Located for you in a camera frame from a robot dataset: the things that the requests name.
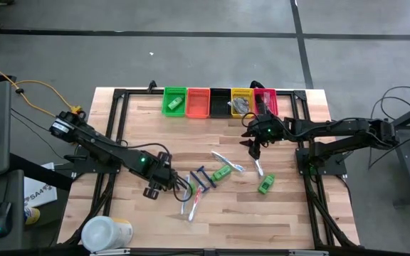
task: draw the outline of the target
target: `floor stripe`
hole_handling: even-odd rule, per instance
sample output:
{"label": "floor stripe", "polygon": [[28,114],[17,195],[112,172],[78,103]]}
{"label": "floor stripe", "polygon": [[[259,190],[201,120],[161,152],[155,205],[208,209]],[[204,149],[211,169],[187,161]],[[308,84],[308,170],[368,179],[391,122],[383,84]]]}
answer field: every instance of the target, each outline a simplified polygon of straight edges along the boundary
{"label": "floor stripe", "polygon": [[295,33],[257,32],[183,32],[183,31],[79,31],[49,29],[1,29],[0,35],[35,36],[146,36],[146,37],[202,37],[202,38],[296,38]]}
{"label": "floor stripe", "polygon": [[322,34],[304,33],[304,39],[324,40],[387,40],[387,41],[410,41],[410,35],[364,35],[364,34]]}
{"label": "floor stripe", "polygon": [[300,21],[300,14],[298,13],[297,1],[290,0],[290,6],[292,7],[295,32],[297,33],[298,51],[300,52],[300,62],[302,64],[303,77],[305,78],[305,86],[306,89],[313,89],[314,86],[312,84],[310,64],[306,53],[305,39],[303,38],[303,29]]}

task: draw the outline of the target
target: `desk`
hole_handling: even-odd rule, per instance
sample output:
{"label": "desk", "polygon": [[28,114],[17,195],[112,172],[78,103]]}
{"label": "desk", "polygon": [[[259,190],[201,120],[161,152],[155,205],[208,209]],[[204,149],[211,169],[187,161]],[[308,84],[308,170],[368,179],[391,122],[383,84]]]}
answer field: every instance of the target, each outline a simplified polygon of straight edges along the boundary
{"label": "desk", "polygon": [[[105,133],[114,88],[96,88],[89,125]],[[323,90],[306,90],[312,121],[330,119]],[[146,181],[127,170],[117,175],[110,216],[129,220],[134,227],[130,247],[217,247],[252,249],[313,248],[303,179],[298,175],[294,151],[297,144],[278,142],[263,149],[261,165],[265,174],[275,174],[270,192],[261,195],[261,180],[247,148],[238,144],[245,131],[240,119],[188,119],[165,117],[161,95],[131,95],[123,139],[130,144],[159,142],[173,154],[172,167],[181,176],[204,165],[211,174],[221,164],[214,160],[217,151],[247,168],[245,174],[233,172],[218,188],[204,195],[189,223],[179,214],[180,202],[172,192],[162,192],[155,201],[142,195]],[[281,117],[292,117],[288,98],[278,96]],[[321,138],[330,142],[334,138]],[[147,148],[153,154],[158,148]],[[88,214],[96,175],[85,174],[73,183],[59,242],[67,240]],[[334,176],[324,176],[330,215],[355,243],[358,236],[347,190]],[[318,218],[322,240],[325,232]]]}

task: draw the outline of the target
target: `black basket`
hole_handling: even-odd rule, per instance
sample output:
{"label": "black basket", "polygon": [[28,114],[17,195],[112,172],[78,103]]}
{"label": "black basket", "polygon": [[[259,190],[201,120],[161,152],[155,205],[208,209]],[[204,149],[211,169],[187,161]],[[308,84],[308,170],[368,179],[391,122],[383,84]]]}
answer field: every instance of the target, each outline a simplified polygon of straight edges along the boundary
{"label": "black basket", "polygon": [[230,118],[231,106],[227,104],[231,101],[231,89],[211,88],[210,89],[210,117]]}

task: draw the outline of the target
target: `green block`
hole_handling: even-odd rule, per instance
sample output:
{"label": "green block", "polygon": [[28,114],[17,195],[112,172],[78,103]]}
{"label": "green block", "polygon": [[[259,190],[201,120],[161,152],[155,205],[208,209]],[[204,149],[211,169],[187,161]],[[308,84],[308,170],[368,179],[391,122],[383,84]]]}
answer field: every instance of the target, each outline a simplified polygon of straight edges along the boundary
{"label": "green block", "polygon": [[268,176],[266,176],[262,183],[259,186],[259,193],[262,194],[267,194],[268,189],[273,185],[273,183],[275,183],[275,175],[274,174],[270,174]]}
{"label": "green block", "polygon": [[211,176],[212,181],[220,181],[225,176],[228,176],[232,172],[232,168],[230,166],[223,166],[218,171],[215,171],[214,174]]}

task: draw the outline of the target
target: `computer mouse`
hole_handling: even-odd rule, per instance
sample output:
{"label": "computer mouse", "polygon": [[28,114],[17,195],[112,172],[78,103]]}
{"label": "computer mouse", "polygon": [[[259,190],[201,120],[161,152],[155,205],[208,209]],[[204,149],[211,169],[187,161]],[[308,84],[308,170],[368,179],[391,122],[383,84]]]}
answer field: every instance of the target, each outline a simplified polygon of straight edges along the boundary
{"label": "computer mouse", "polygon": [[12,204],[9,202],[0,203],[0,238],[8,235],[12,230]]}

